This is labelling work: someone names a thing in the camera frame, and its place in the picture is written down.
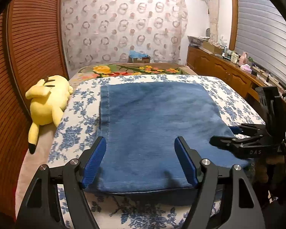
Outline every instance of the blue denim fabric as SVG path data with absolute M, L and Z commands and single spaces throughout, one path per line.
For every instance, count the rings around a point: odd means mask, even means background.
M 233 137 L 217 105 L 199 84 L 153 82 L 101 87 L 99 136 L 107 150 L 89 189 L 109 193 L 191 187 L 174 151 L 183 136 L 202 158 L 223 167 L 248 165 L 209 144 Z

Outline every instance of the white wall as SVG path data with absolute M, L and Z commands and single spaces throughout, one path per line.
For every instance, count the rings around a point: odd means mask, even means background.
M 232 0 L 219 0 L 218 38 L 223 35 L 229 47 L 232 27 Z
M 204 0 L 185 0 L 188 9 L 188 27 L 181 40 L 181 63 L 185 65 L 188 54 L 188 35 L 205 36 L 206 29 L 210 27 L 208 6 Z

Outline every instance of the plush toy leg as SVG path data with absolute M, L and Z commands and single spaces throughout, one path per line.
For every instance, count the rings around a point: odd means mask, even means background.
M 63 111 L 60 109 L 60 107 L 52 107 L 52 118 L 53 122 L 56 127 L 60 124 L 60 121 L 63 117 Z
M 37 140 L 38 140 L 38 133 L 39 133 L 39 125 L 36 123 L 32 123 L 30 130 L 29 130 L 29 151 L 31 154 L 34 154 L 36 150 Z
M 72 95 L 72 93 L 73 93 L 73 88 L 72 86 L 69 86 L 69 94 Z

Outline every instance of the blue and white floral fabric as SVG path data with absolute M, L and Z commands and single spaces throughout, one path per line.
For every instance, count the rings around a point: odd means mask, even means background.
M 55 133 L 48 165 L 56 167 L 91 147 L 96 137 L 99 119 L 101 85 L 131 82 L 184 82 L 201 84 L 218 105 L 222 120 L 229 126 L 241 123 L 264 124 L 252 107 L 231 87 L 215 77 L 190 75 L 138 75 L 91 79 L 82 82 L 74 91 L 63 119 Z M 73 228 L 63 185 L 59 187 L 59 200 L 65 224 Z M 142 204 L 129 197 L 85 193 L 89 207 L 101 229 L 158 229 L 181 228 L 190 206 Z M 219 209 L 214 203 L 212 214 Z

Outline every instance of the black ear tip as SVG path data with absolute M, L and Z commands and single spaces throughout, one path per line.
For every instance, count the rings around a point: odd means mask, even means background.
M 29 152 L 31 154 L 34 154 L 35 150 L 36 150 L 36 145 L 29 143 Z

